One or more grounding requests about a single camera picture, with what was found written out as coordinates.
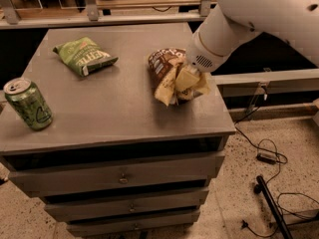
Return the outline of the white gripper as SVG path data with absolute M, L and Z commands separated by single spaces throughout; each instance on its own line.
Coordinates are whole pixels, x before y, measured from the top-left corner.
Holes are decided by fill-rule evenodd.
M 189 42 L 185 57 L 193 67 L 183 67 L 176 80 L 175 88 L 182 92 L 192 86 L 194 90 L 202 95 L 210 93 L 207 73 L 216 71 L 226 60 L 228 55 L 217 55 L 209 51 L 201 42 L 199 32 L 195 32 Z

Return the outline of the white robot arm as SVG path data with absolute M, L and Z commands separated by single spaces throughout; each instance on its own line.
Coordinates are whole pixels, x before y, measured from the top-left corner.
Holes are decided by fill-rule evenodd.
M 217 0 L 192 36 L 187 61 L 205 73 L 218 70 L 241 45 L 268 33 L 319 65 L 319 0 Z M 270 94 L 319 90 L 319 68 L 234 74 L 213 79 L 227 97 L 260 91 Z

